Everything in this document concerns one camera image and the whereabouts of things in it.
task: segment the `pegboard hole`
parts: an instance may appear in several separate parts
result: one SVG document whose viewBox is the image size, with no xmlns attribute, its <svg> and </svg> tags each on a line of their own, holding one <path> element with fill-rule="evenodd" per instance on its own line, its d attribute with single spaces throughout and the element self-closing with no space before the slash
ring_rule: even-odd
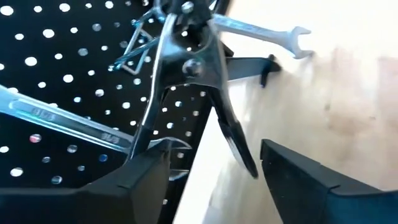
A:
<svg viewBox="0 0 398 224">
<path fill-rule="evenodd" d="M 68 151 L 69 153 L 75 153 L 75 152 L 77 152 L 77 146 L 76 146 L 76 145 L 69 145 L 69 146 L 67 147 L 67 151 Z"/>
<path fill-rule="evenodd" d="M 124 41 L 120 42 L 119 45 L 121 48 L 125 49 L 129 45 L 129 43 L 127 43 L 127 41 L 124 40 Z"/>
<path fill-rule="evenodd" d="M 60 4 L 60 10 L 62 12 L 68 12 L 70 10 L 70 6 L 67 3 Z"/>
<path fill-rule="evenodd" d="M 105 161 L 108 160 L 108 156 L 107 156 L 106 154 L 101 154 L 101 155 L 99 155 L 98 160 L 99 160 L 100 162 L 105 162 Z"/>
<path fill-rule="evenodd" d="M 101 24 L 93 24 L 93 31 L 98 32 L 102 29 Z"/>
<path fill-rule="evenodd" d="M 10 148 L 8 148 L 8 146 L 1 146 L 0 147 L 0 152 L 1 153 L 6 153 L 8 151 L 10 151 Z"/>
<path fill-rule="evenodd" d="M 35 11 L 35 12 L 41 12 L 41 11 L 43 11 L 43 8 L 42 7 L 40 7 L 40 6 L 35 6 L 34 8 L 33 8 L 33 10 Z"/>
<path fill-rule="evenodd" d="M 135 85 L 140 85 L 140 84 L 141 84 L 141 79 L 140 79 L 140 78 L 135 78 L 132 82 L 133 82 Z"/>
<path fill-rule="evenodd" d="M 78 170 L 78 171 L 84 171 L 85 169 L 86 169 L 85 166 L 78 166 L 78 167 L 77 167 L 77 170 Z"/>
<path fill-rule="evenodd" d="M 88 55 L 88 50 L 87 49 L 79 49 L 78 51 L 77 51 L 77 53 L 80 55 L 80 56 L 86 56 L 86 55 Z"/>
<path fill-rule="evenodd" d="M 25 64 L 27 66 L 35 66 L 37 65 L 37 59 L 35 57 L 27 57 L 25 59 Z"/>
<path fill-rule="evenodd" d="M 57 54 L 54 55 L 54 57 L 55 57 L 55 59 L 57 59 L 57 60 L 61 60 L 63 56 L 62 56 L 62 54 L 57 53 Z"/>
<path fill-rule="evenodd" d="M 18 89 L 15 87 L 11 87 L 11 88 L 8 88 L 8 91 L 10 91 L 11 93 L 17 93 Z"/>
<path fill-rule="evenodd" d="M 181 101 L 176 101 L 175 102 L 175 106 L 176 107 L 181 107 L 182 106 L 182 102 Z"/>
<path fill-rule="evenodd" d="M 24 170 L 23 170 L 22 168 L 20 168 L 20 167 L 13 168 L 13 169 L 10 171 L 10 174 L 11 174 L 13 177 L 20 177 L 23 173 L 24 173 Z"/>
<path fill-rule="evenodd" d="M 66 83 L 71 83 L 73 81 L 73 75 L 68 74 L 63 76 L 63 81 Z"/>
<path fill-rule="evenodd" d="M 22 40 L 25 36 L 23 34 L 16 34 L 15 39 L 16 40 Z"/>
<path fill-rule="evenodd" d="M 45 82 L 39 82 L 39 84 L 37 84 L 37 86 L 38 86 L 39 88 L 44 88 L 44 87 L 47 86 L 47 84 L 46 84 Z"/>
<path fill-rule="evenodd" d="M 78 30 L 76 27 L 70 28 L 70 32 L 71 32 L 72 34 L 76 34 L 78 31 L 79 31 L 79 30 Z"/>
<path fill-rule="evenodd" d="M 73 102 L 75 103 L 80 103 L 81 102 L 81 97 L 74 97 Z"/>
<path fill-rule="evenodd" d="M 54 35 L 55 35 L 55 32 L 54 32 L 54 30 L 52 30 L 52 29 L 45 29 L 45 30 L 43 30 L 43 36 L 44 36 L 45 38 L 52 38 Z"/>
<path fill-rule="evenodd" d="M 3 6 L 0 8 L 0 13 L 5 16 L 11 16 L 14 13 L 14 9 L 11 6 Z"/>
<path fill-rule="evenodd" d="M 130 108 L 130 103 L 129 102 L 124 102 L 122 103 L 123 109 L 129 109 Z"/>
<path fill-rule="evenodd" d="M 105 2 L 105 7 L 108 8 L 108 9 L 112 9 L 112 8 L 113 8 L 113 2 L 111 2 L 111 1 L 106 1 L 106 2 Z"/>
<path fill-rule="evenodd" d="M 95 95 L 98 97 L 102 97 L 104 94 L 105 92 L 102 89 L 95 90 Z"/>
<path fill-rule="evenodd" d="M 53 176 L 51 178 L 51 184 L 61 184 L 62 177 L 61 176 Z"/>
<path fill-rule="evenodd" d="M 42 162 L 43 163 L 49 163 L 51 161 L 51 158 L 49 156 L 43 157 Z"/>
<path fill-rule="evenodd" d="M 33 134 L 29 136 L 29 141 L 31 143 L 39 143 L 42 140 L 42 136 L 39 134 Z"/>
</svg>

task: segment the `pegboard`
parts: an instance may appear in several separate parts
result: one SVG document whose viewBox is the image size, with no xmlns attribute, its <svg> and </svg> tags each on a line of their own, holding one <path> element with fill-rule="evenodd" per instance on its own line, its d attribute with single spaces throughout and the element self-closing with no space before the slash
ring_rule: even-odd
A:
<svg viewBox="0 0 398 224">
<path fill-rule="evenodd" d="M 1 0 L 0 84 L 134 135 L 150 94 L 155 49 L 137 75 L 112 72 L 109 65 L 127 47 L 131 21 L 151 5 L 141 0 Z M 149 19 L 143 29 L 156 37 L 162 24 Z M 186 33 L 180 38 L 195 50 Z M 135 69 L 139 59 L 127 65 Z M 211 105 L 202 86 L 171 90 L 153 138 L 172 136 L 191 144 L 193 150 L 173 152 L 171 163 L 173 169 L 190 169 Z M 124 160 L 120 152 L 6 114 L 0 123 L 0 187 L 81 187 Z M 171 223 L 185 182 L 171 182 L 161 223 Z"/>
</svg>

